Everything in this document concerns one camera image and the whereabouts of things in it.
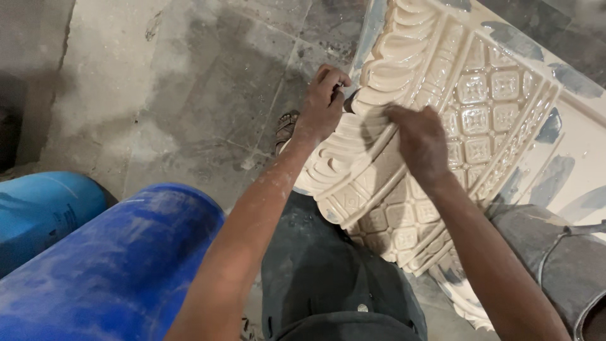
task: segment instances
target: person's left hand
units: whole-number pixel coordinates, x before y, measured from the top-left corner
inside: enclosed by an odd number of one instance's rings
[[[335,131],[345,102],[344,86],[351,86],[351,79],[345,72],[328,64],[320,66],[307,87],[293,139],[311,141],[317,146]]]

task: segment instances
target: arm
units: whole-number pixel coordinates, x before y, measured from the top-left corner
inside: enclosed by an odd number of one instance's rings
[[[290,142],[244,192],[204,256],[165,340],[238,340],[242,310],[295,180],[314,148],[341,119],[350,86],[342,71],[320,66]]]
[[[447,164],[445,133],[437,113],[391,106],[400,151],[430,197],[456,246],[471,286],[502,340],[570,341],[558,313],[500,233],[467,197]]]

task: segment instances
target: light blue barrel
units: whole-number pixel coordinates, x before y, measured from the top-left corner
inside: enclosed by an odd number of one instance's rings
[[[141,190],[0,280],[0,340],[161,340],[224,219],[192,187]]]
[[[107,209],[101,188],[71,172],[0,183],[0,278]]]

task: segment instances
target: person's right hand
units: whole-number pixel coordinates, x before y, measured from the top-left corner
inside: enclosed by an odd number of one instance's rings
[[[396,105],[388,106],[384,113],[399,127],[400,153],[410,173],[430,194],[439,180],[451,174],[446,136],[438,113],[431,107],[416,112]]]

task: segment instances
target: forearm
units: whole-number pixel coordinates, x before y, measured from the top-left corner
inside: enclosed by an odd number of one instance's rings
[[[293,137],[236,202],[205,254],[166,339],[237,338],[250,287],[295,180],[314,147]]]
[[[568,340],[561,318],[500,233],[448,174],[428,191],[502,340]]]

